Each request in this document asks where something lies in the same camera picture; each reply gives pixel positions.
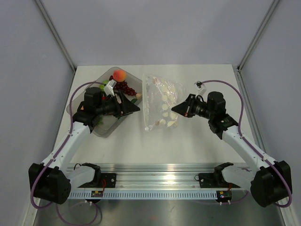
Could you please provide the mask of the clear zip top bag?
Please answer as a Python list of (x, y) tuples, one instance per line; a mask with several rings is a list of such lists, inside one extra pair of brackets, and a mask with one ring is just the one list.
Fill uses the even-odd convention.
[(175, 129), (178, 114), (172, 108), (186, 98), (186, 88), (173, 80), (152, 74), (143, 75), (142, 104), (144, 129)]

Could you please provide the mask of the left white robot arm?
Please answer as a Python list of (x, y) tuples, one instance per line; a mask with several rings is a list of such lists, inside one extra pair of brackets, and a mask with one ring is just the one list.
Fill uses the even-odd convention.
[(100, 166), (83, 163), (68, 173), (68, 165), (102, 116), (112, 115), (120, 119), (138, 111), (140, 108), (120, 91), (106, 94), (99, 87), (87, 88), (76, 113), (70, 113), (70, 128), (61, 141), (40, 164), (34, 163), (29, 167), (32, 206), (40, 208), (34, 198), (63, 204), (74, 188), (105, 186)]

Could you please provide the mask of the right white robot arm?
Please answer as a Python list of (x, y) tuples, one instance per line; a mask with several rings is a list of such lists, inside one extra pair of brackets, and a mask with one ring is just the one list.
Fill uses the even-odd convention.
[(240, 124), (226, 113), (226, 101), (221, 92), (210, 92), (207, 101), (190, 94), (187, 99), (172, 107), (173, 112), (191, 118), (208, 120), (210, 130), (232, 147), (248, 165), (248, 169), (227, 162), (214, 169), (214, 183), (218, 186), (234, 184), (251, 193), (262, 207), (277, 204), (288, 198), (285, 208), (292, 203), (292, 178), (290, 166), (285, 161), (276, 161), (242, 133)]

